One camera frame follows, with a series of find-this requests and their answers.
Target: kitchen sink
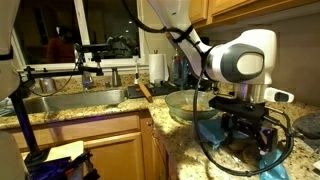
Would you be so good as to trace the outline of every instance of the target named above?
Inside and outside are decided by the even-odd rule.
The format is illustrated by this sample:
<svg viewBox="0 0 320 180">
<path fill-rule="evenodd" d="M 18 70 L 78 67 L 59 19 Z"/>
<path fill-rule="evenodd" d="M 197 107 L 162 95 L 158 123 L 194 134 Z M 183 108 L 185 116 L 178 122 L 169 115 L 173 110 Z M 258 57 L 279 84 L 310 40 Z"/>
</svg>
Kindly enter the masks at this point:
<svg viewBox="0 0 320 180">
<path fill-rule="evenodd" d="M 48 96 L 24 100 L 28 114 L 84 108 L 99 105 L 117 105 L 128 97 L 126 90 L 109 90 L 102 92 L 81 93 L 71 95 Z"/>
</svg>

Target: wire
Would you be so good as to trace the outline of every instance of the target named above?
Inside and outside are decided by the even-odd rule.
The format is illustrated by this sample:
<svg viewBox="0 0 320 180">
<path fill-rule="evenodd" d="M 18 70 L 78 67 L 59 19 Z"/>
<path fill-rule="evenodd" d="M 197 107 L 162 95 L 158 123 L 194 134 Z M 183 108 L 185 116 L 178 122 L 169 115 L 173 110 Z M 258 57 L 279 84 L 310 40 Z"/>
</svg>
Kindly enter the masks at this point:
<svg viewBox="0 0 320 180">
<path fill-rule="evenodd" d="M 148 26 L 146 26 L 145 24 L 143 24 L 138 18 L 136 18 L 130 11 L 129 7 L 127 6 L 127 3 L 125 0 L 122 0 L 122 3 L 124 4 L 125 8 L 127 9 L 129 15 L 131 16 L 131 18 L 134 20 L 134 22 L 139 26 L 139 28 L 143 29 L 144 31 L 147 31 L 147 32 L 150 32 L 150 33 L 164 33 L 164 32 L 175 32 L 175 33 L 178 33 L 178 34 L 183 34 L 184 32 L 180 29 L 177 29 L 177 28 L 166 28 L 166 27 L 163 27 L 162 29 L 153 29 L 153 28 L 150 28 Z M 203 53 L 197 46 L 197 44 L 199 42 L 193 42 L 192 39 L 190 39 L 190 37 L 186 37 L 185 38 L 196 50 L 197 52 L 200 54 L 200 55 L 203 55 L 205 53 Z M 253 175 L 257 175 L 257 174 L 261 174 L 265 171 L 268 171 L 272 168 L 274 168 L 275 166 L 279 165 L 281 162 L 283 162 L 284 159 L 286 159 L 292 149 L 293 149 L 293 137 L 291 136 L 291 129 L 290 129 L 290 120 L 288 119 L 288 116 L 286 114 L 282 114 L 286 117 L 287 119 L 287 125 L 288 125 L 288 128 L 285 128 L 281 123 L 277 123 L 275 125 L 278 125 L 280 126 L 283 131 L 285 132 L 285 135 L 286 135 L 286 147 L 284 149 L 284 153 L 281 154 L 281 156 L 274 162 L 272 163 L 271 165 L 265 167 L 265 168 L 262 168 L 262 169 L 259 169 L 259 170 L 256 170 L 256 171 L 245 171 L 245 172 L 241 172 L 241 171 L 234 171 L 234 170 L 231 170 L 229 168 L 226 168 L 224 166 L 221 166 L 220 164 L 218 164 L 213 158 L 212 156 L 210 155 L 210 153 L 208 152 L 208 150 L 204 147 L 204 144 L 203 144 L 203 141 L 201 140 L 201 134 L 200 134 L 200 130 L 199 130 L 199 124 L 198 124 L 198 120 L 197 120 L 197 98 L 198 98 L 198 87 L 200 85 L 200 82 L 201 82 L 201 79 L 202 79 L 202 76 L 204 75 L 204 71 L 205 71 L 205 65 L 206 63 L 201 63 L 201 72 L 200 72 L 200 76 L 199 76 L 199 80 L 197 82 L 197 85 L 195 87 L 195 93 L 194 93 L 194 98 L 193 98 L 193 123 L 194 123 L 194 127 L 195 127 L 195 132 L 196 132 L 196 138 L 199 140 L 199 143 L 200 143 L 200 146 L 201 146 L 201 149 L 202 151 L 204 152 L 204 154 L 207 156 L 207 158 L 213 163 L 215 164 L 219 169 L 229 173 L 229 174 L 232 174 L 232 175 L 236 175 L 236 176 L 253 176 Z M 265 117 L 266 120 L 271 120 L 271 117 Z"/>
<path fill-rule="evenodd" d="M 76 68 L 77 68 L 77 66 L 78 66 L 77 64 L 78 64 L 78 63 L 76 63 L 76 65 L 74 66 L 74 68 L 73 68 L 72 71 L 75 71 L 75 70 L 76 70 Z M 64 88 L 67 86 L 67 84 L 70 82 L 71 78 L 72 78 L 72 75 L 69 77 L 68 81 L 67 81 L 60 89 L 58 89 L 56 92 L 51 93 L 51 94 L 47 94 L 47 95 L 39 94 L 39 93 L 36 93 L 36 92 L 34 92 L 33 90 L 31 90 L 30 88 L 29 88 L 29 91 L 30 91 L 32 94 L 35 94 L 35 95 L 40 96 L 40 97 L 52 96 L 52 95 L 55 95 L 55 94 L 57 94 L 58 92 L 60 92 L 62 89 L 64 89 Z"/>
<path fill-rule="evenodd" d="M 226 168 L 220 164 L 218 164 L 214 159 L 213 157 L 210 155 L 210 153 L 208 152 L 208 150 L 205 148 L 204 146 L 204 141 L 202 141 L 201 139 L 201 134 L 200 134 L 200 128 L 199 128 L 199 124 L 198 124 L 198 119 L 197 119 L 197 99 L 198 99 L 198 86 L 200 85 L 200 82 L 201 82 L 201 78 L 204 74 L 204 68 L 205 66 L 205 63 L 203 63 L 202 65 L 202 69 L 201 69 L 201 73 L 200 73 L 200 78 L 197 82 L 197 85 L 196 85 L 196 88 L 195 88 L 195 93 L 194 93 L 194 98 L 193 98 L 193 123 L 194 123 L 194 127 L 195 127 L 195 132 L 196 132 L 196 135 L 197 135 L 197 139 L 199 140 L 199 144 L 201 146 L 201 149 L 202 151 L 204 152 L 204 154 L 207 156 L 207 158 L 214 164 L 216 165 L 219 169 L 221 169 L 222 171 L 225 171 L 229 174 L 232 174 L 232 175 L 236 175 L 236 176 L 247 176 L 247 177 L 250 177 L 250 176 L 253 176 L 253 175 L 257 175 L 257 174 L 261 174 L 265 171 L 268 171 L 272 168 L 274 168 L 275 166 L 279 165 L 280 163 L 282 163 L 289 155 L 290 153 L 292 152 L 292 149 L 293 149 L 293 146 L 294 146 L 294 140 L 293 140 L 293 136 L 291 136 L 291 128 L 290 128 L 290 119 L 289 117 L 282 113 L 282 115 L 285 116 L 286 118 L 286 121 L 287 121 L 287 125 L 288 127 L 284 127 L 280 122 L 278 123 L 274 123 L 274 121 L 277 121 L 275 119 L 273 119 L 272 117 L 270 116 L 265 116 L 265 119 L 268 120 L 269 122 L 271 122 L 272 124 L 275 124 L 275 125 L 278 125 L 280 126 L 283 131 L 285 132 L 285 136 L 286 136 L 286 146 L 285 146 L 285 149 L 284 149 L 284 152 L 281 154 L 281 156 L 275 161 L 273 162 L 271 165 L 269 166 L 266 166 L 262 169 L 259 169 L 259 170 L 255 170 L 255 171 L 234 171 L 234 170 L 231 170 L 229 168 Z"/>
</svg>

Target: kitchen cabinet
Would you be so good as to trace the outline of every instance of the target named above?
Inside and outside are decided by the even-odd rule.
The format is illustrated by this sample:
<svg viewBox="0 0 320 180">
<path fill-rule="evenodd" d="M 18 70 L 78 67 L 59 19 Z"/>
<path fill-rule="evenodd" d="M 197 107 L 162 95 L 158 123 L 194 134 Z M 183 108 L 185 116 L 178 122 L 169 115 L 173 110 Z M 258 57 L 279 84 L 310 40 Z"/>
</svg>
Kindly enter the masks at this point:
<svg viewBox="0 0 320 180">
<path fill-rule="evenodd" d="M 201 22 L 208 18 L 209 0 L 190 0 L 189 18 L 191 23 Z"/>
<path fill-rule="evenodd" d="M 148 110 L 33 126 L 41 149 L 82 140 L 103 179 L 178 179 Z M 20 130 L 8 129 L 21 152 L 28 147 Z"/>
<path fill-rule="evenodd" d="M 141 132 L 144 149 L 146 179 L 176 180 L 176 166 L 168 155 L 148 111 L 141 114 Z"/>
<path fill-rule="evenodd" d="M 222 14 L 254 1 L 256 0 L 211 0 L 211 15 Z"/>
<path fill-rule="evenodd" d="M 299 7 L 319 0 L 208 0 L 207 9 L 202 8 L 202 14 L 207 18 L 192 20 L 194 14 L 201 14 L 200 8 L 190 11 L 191 22 L 197 30 L 235 24 L 238 21 L 255 18 L 274 12 Z M 192 7 L 198 7 L 202 1 L 191 0 Z"/>
<path fill-rule="evenodd" d="M 84 147 L 101 180 L 144 179 L 141 132 L 86 141 Z"/>
<path fill-rule="evenodd" d="M 33 130 L 41 149 L 84 141 L 101 180 L 144 179 L 139 112 L 42 124 Z M 21 152 L 28 150 L 19 128 L 6 131 L 15 137 Z"/>
</svg>

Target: bottle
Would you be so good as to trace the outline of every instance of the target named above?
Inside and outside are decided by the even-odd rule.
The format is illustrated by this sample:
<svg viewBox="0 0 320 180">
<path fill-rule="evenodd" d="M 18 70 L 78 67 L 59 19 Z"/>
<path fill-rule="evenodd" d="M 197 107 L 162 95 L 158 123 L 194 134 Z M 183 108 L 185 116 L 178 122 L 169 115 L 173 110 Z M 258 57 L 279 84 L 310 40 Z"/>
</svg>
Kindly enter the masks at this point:
<svg viewBox="0 0 320 180">
<path fill-rule="evenodd" d="M 43 93 L 53 93 L 57 91 L 56 84 L 52 77 L 44 77 L 40 79 L 40 86 Z"/>
<path fill-rule="evenodd" d="M 188 59 L 186 56 L 184 56 L 181 59 L 181 80 L 182 80 L 182 86 L 185 86 L 188 82 L 188 74 L 189 74 L 189 64 Z"/>
<path fill-rule="evenodd" d="M 178 50 L 176 49 L 176 54 L 172 57 L 171 82 L 176 84 L 180 76 L 181 76 L 181 60 L 178 54 Z"/>
</svg>

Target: granite countertop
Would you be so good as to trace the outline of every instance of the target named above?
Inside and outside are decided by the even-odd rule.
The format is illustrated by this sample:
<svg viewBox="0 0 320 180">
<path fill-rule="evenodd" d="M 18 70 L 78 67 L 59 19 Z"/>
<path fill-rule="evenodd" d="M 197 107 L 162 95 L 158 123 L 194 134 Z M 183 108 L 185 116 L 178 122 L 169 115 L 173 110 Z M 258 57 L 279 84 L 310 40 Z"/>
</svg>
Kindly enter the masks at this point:
<svg viewBox="0 0 320 180">
<path fill-rule="evenodd" d="M 117 106 L 94 106 L 57 112 L 29 114 L 29 119 L 32 125 L 40 125 L 149 109 L 154 120 L 154 125 L 164 142 L 166 150 L 177 166 L 177 173 L 180 179 L 259 179 L 259 176 L 248 178 L 227 174 L 209 162 L 200 146 L 194 140 L 192 125 L 175 121 L 169 114 L 169 109 L 164 98 L 165 96 L 153 97 L 153 103 L 148 103 L 145 98 L 138 98 L 128 99 Z M 316 107 L 309 107 L 302 103 L 270 103 L 268 105 L 285 111 L 290 119 L 293 120 L 308 113 L 319 111 Z M 18 127 L 19 123 L 16 117 L 0 117 L 0 129 Z M 319 160 L 320 157 L 318 154 L 315 154 L 302 140 L 296 138 L 293 152 L 283 164 L 292 180 L 313 180 L 320 179 L 320 176 L 314 172 L 315 168 L 312 166 L 314 162 Z"/>
<path fill-rule="evenodd" d="M 319 111 L 316 107 L 308 107 L 302 103 L 269 103 L 267 105 L 286 112 L 293 120 L 308 113 Z M 156 103 L 150 104 L 148 108 L 168 154 L 174 158 L 180 179 L 259 179 L 259 176 L 233 176 L 212 164 L 195 141 L 193 126 L 190 123 L 175 121 L 170 116 L 164 99 L 159 99 Z M 278 115 L 271 113 L 271 116 L 277 117 Z M 281 138 L 283 138 L 283 134 L 279 134 L 279 139 Z M 314 153 L 301 139 L 295 138 L 295 147 L 291 155 L 283 162 L 283 165 L 292 180 L 314 180 L 320 179 L 320 174 L 314 172 L 315 168 L 312 164 L 319 160 L 318 154 Z M 232 166 L 234 170 L 239 168 L 237 164 Z"/>
</svg>

